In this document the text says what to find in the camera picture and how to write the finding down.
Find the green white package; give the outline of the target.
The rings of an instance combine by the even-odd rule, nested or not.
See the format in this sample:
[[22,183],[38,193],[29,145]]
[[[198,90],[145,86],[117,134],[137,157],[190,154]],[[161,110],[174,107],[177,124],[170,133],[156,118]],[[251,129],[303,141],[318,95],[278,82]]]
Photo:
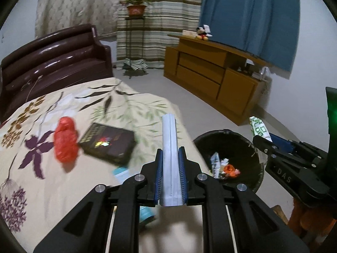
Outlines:
[[249,117],[249,121],[250,121],[250,126],[251,126],[251,131],[253,133],[253,136],[258,135],[272,142],[270,133],[267,130],[266,125],[260,118],[252,116],[252,117]]

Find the paper wrapper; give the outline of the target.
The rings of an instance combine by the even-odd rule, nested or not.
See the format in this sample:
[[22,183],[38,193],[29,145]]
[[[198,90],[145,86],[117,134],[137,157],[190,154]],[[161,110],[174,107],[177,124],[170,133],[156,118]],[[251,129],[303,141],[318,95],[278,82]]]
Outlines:
[[219,179],[220,175],[220,168],[221,168],[221,162],[219,159],[219,154],[215,152],[211,158],[211,170],[212,170],[212,175],[215,179]]

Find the teal toothpaste box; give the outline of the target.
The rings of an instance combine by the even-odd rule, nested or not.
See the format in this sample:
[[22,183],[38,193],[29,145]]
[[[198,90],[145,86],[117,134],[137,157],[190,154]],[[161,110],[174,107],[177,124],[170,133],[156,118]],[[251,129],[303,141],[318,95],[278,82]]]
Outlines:
[[[126,167],[118,167],[112,172],[112,174],[117,179],[118,184],[122,184],[126,179],[131,177],[129,170]],[[139,211],[140,226],[145,226],[154,220],[155,214],[153,208],[141,206]]]

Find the black cigarette box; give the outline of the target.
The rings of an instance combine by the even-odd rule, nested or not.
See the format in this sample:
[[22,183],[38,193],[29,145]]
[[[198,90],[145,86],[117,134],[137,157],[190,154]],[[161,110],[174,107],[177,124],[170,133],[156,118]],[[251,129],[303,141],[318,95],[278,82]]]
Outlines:
[[136,146],[131,130],[92,123],[78,144],[85,154],[119,166],[126,166]]

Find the red plastic bag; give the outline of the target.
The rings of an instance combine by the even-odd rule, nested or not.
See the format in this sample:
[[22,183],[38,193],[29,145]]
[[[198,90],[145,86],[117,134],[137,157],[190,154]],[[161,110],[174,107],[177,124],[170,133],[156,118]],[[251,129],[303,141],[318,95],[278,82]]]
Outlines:
[[72,163],[78,156],[78,133],[71,117],[61,117],[54,132],[54,153],[61,163]]

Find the orange plastic bag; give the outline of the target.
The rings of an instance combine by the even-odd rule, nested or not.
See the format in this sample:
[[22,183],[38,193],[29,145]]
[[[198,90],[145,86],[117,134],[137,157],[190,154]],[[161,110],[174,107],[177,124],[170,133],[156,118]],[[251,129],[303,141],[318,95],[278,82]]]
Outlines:
[[227,178],[236,178],[241,174],[241,172],[231,164],[227,164],[224,167],[223,173],[225,174],[225,177]]

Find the floral beige tablecloth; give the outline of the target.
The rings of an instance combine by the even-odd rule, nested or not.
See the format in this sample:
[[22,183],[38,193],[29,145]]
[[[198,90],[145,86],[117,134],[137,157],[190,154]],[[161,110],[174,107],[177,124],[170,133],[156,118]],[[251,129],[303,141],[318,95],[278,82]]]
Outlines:
[[176,105],[139,93],[117,78],[83,83],[34,98],[1,127],[1,215],[27,252],[97,184],[116,186],[113,162],[85,154],[79,141],[93,123],[131,130],[136,142],[128,174],[140,172],[162,146],[162,116],[176,117],[178,143],[207,166]]

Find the brown wooden cabinet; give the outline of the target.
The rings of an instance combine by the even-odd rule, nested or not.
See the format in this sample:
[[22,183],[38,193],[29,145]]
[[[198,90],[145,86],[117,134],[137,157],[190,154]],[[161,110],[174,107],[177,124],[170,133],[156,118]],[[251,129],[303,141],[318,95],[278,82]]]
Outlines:
[[240,126],[252,114],[264,83],[243,71],[247,60],[269,62],[231,46],[179,36],[166,47],[164,76],[194,94]]

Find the blue curtain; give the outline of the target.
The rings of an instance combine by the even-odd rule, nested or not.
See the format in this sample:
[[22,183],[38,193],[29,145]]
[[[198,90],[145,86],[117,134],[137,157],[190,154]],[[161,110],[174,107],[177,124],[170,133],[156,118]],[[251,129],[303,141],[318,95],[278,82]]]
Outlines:
[[202,0],[200,25],[214,42],[291,71],[298,45],[300,0]]

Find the mickey mouse plush toy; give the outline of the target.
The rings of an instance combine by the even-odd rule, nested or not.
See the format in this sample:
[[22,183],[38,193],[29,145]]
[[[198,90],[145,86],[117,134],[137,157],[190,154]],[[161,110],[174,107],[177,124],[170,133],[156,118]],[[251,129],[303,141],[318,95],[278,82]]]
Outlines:
[[209,26],[204,25],[202,27],[197,27],[197,39],[209,40],[210,37],[212,37],[212,35]]

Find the small box on cabinet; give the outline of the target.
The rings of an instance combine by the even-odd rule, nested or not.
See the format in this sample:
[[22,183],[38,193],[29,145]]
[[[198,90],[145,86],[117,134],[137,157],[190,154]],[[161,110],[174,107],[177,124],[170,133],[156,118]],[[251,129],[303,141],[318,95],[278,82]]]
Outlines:
[[190,37],[190,38],[195,38],[197,36],[196,31],[191,31],[191,30],[182,30],[182,36],[184,37]]

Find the checkered cloth on stand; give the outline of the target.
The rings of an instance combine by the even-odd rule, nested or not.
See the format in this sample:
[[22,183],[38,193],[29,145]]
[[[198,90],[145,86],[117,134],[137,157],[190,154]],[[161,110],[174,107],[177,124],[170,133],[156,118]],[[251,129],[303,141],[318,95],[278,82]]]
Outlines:
[[146,61],[144,59],[131,60],[126,58],[123,63],[123,69],[125,70],[145,70],[147,68]]

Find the striped curtain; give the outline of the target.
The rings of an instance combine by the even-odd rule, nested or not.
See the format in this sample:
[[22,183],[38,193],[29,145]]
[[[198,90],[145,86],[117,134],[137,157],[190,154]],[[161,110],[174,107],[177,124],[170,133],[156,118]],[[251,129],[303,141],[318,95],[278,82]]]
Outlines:
[[[194,31],[199,25],[202,0],[150,0],[144,12],[144,59],[149,68],[160,69],[164,64],[166,47],[175,47],[173,34]],[[123,66],[126,58],[126,9],[119,12],[116,35],[116,60]]]

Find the dark brown leather sofa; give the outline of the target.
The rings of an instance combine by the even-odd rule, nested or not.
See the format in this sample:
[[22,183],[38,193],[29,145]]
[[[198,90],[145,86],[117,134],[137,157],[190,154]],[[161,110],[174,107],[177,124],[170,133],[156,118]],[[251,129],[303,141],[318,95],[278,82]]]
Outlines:
[[1,61],[1,122],[37,97],[112,76],[111,49],[100,43],[94,25],[45,35]]

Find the potted green plant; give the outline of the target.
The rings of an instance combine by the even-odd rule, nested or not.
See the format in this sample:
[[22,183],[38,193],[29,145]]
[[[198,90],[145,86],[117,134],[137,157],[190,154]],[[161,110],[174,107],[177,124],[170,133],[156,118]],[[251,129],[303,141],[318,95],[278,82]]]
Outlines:
[[146,7],[150,4],[150,0],[125,0],[119,2],[126,7],[129,18],[143,17]]

